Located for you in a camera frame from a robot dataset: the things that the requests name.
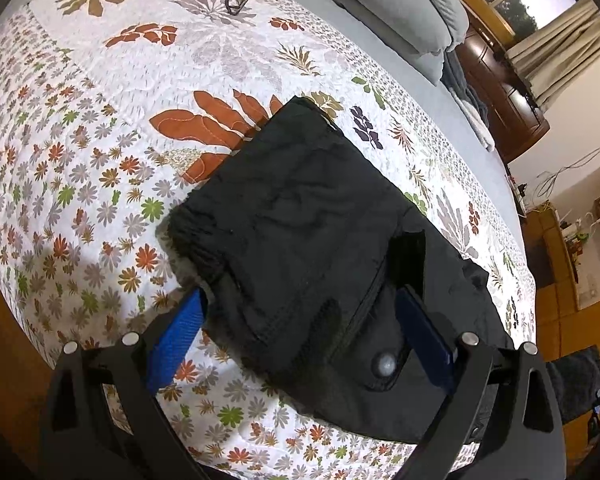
gray blanket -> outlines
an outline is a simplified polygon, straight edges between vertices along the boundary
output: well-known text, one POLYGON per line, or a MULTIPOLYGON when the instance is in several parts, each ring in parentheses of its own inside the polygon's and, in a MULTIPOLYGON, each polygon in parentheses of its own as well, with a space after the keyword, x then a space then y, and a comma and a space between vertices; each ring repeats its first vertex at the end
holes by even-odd
POLYGON ((464 70, 462 70, 462 65, 460 65, 458 54, 456 54, 455 50, 445 52, 445 64, 442 68, 442 79, 440 81, 450 90, 453 89, 462 101, 469 101, 478 110, 482 122, 487 128, 489 127, 489 109, 466 81, 464 70))

curtain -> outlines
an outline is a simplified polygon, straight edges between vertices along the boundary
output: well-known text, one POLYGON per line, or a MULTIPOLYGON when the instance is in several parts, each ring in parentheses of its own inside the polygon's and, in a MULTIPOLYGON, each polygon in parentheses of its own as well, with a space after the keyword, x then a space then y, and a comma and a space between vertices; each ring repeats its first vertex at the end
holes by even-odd
POLYGON ((579 0, 514 47, 507 57, 542 110, 600 57, 600 11, 579 0))

metal screw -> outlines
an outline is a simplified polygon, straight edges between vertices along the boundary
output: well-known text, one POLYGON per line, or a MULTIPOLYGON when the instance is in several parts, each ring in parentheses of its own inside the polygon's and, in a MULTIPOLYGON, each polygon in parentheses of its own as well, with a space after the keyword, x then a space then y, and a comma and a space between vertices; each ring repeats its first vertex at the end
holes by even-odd
POLYGON ((480 338, 473 332, 464 332, 462 334, 462 342, 467 346, 478 346, 480 338))
POLYGON ((122 336, 122 344, 124 346, 133 346, 138 341, 140 341, 140 336, 138 335, 138 332, 127 332, 125 335, 122 336))
POLYGON ((74 353, 77 349, 78 349, 78 343, 75 341, 69 341, 68 343, 66 343, 64 345, 64 347, 62 348, 62 351, 65 354, 70 355, 70 354, 74 353))
POLYGON ((538 347, 531 341, 527 341, 522 344, 522 349, 529 355, 536 355, 538 353, 538 347))

black jacket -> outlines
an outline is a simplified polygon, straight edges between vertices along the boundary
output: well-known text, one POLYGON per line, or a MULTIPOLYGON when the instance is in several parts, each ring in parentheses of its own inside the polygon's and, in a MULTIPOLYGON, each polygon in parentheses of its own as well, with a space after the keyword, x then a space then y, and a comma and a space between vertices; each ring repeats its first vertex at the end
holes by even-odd
MULTIPOLYGON (((215 295, 212 338, 315 415, 373 438, 420 440, 445 394, 395 317, 411 285, 448 344, 475 332, 512 348, 463 260, 319 108, 294 98, 170 219, 176 250, 215 295), (397 370, 374 373, 379 355, 397 370)), ((486 396, 478 430, 493 396, 486 396)))

floral bedspread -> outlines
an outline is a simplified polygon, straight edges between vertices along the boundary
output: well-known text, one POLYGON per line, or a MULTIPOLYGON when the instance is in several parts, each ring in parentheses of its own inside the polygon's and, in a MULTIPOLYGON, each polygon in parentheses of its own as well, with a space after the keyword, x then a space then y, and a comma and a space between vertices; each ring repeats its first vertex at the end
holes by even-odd
MULTIPOLYGON (((196 283, 167 213, 293 95, 491 273, 514 342, 535 339, 534 283, 484 190, 333 27, 292 0, 249 0, 237 16, 224 0, 33 0, 0 28, 0 288, 51 366, 68 340, 144 330, 196 283)), ((390 478, 413 449, 299 412, 204 331, 158 401, 197 460, 234 476, 390 478)))

